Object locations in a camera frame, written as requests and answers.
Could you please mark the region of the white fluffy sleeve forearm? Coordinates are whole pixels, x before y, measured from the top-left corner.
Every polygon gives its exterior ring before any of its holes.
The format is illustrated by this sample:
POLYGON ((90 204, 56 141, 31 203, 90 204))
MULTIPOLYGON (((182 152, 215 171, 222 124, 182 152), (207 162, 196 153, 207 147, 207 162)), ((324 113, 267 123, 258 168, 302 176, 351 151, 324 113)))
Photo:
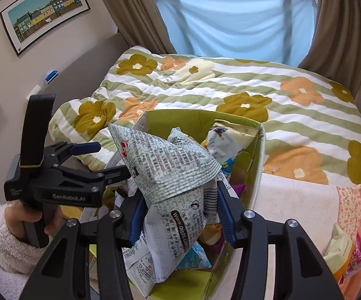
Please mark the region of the white fluffy sleeve forearm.
POLYGON ((0 293, 4 299, 19 299, 45 249, 18 240, 8 230, 4 210, 10 204, 0 205, 0 293))

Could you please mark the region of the person's left hand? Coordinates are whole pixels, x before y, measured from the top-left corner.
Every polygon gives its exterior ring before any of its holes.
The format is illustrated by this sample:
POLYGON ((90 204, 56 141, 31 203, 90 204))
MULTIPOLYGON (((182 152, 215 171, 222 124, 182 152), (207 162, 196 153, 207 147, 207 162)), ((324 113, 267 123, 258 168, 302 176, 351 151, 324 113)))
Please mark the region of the person's left hand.
MULTIPOLYGON (((42 218, 42 212, 24 205, 19 200, 13 201, 10 206, 5 207, 4 218, 8 230, 20 241, 25 241, 26 233, 24 222, 35 223, 42 218)), ((52 235, 56 232, 63 220, 61 208, 58 206, 53 218, 45 224, 44 232, 52 235)))

